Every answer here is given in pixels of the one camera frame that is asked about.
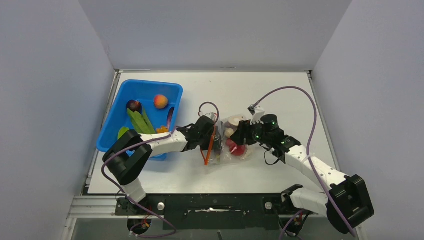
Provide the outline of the fake purple eggplant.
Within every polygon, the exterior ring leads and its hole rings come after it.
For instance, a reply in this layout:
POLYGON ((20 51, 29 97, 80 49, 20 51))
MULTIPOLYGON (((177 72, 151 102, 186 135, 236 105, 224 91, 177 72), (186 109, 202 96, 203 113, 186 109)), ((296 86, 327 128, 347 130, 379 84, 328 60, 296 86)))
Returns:
POLYGON ((169 111, 168 111, 168 114, 167 114, 166 127, 167 127, 168 130, 171 129, 171 123, 172 123, 172 118, 173 118, 174 110, 175 110, 175 108, 174 107, 171 107, 169 109, 169 111))

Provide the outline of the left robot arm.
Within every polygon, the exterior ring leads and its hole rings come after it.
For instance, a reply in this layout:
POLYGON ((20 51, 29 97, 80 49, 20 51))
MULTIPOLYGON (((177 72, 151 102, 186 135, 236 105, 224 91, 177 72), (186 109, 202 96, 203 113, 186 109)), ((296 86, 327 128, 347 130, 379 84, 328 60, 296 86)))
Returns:
POLYGON ((103 156, 101 173, 129 200, 139 203, 147 196, 139 176, 149 158, 205 148, 214 130, 215 123, 207 116, 166 133, 138 134, 135 130, 128 130, 103 156))

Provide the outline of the clear zip top bag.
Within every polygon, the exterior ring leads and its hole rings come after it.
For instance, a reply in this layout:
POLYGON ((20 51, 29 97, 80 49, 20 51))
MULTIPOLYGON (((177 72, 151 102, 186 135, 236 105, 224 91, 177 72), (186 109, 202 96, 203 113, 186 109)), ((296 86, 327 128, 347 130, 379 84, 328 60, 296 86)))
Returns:
POLYGON ((236 114, 225 119, 218 119, 217 113, 206 113, 206 117, 216 121, 213 139, 201 150, 205 166, 234 165, 246 162, 253 152, 247 145, 238 145, 231 136, 237 130, 240 121, 245 121, 245 115, 236 114))

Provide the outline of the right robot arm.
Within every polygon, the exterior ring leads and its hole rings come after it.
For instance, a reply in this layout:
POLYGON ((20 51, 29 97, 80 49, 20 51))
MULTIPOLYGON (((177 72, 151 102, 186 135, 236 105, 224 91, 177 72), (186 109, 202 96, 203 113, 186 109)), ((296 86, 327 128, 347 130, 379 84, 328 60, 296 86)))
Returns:
POLYGON ((260 122, 240 121, 230 139, 237 145, 259 144, 279 161, 298 170, 321 188, 309 190, 300 184, 281 193, 281 207, 289 214, 306 210, 327 217, 340 233, 347 234, 375 210, 362 177, 349 176, 307 153, 307 148, 279 128, 277 116, 264 115, 260 122))

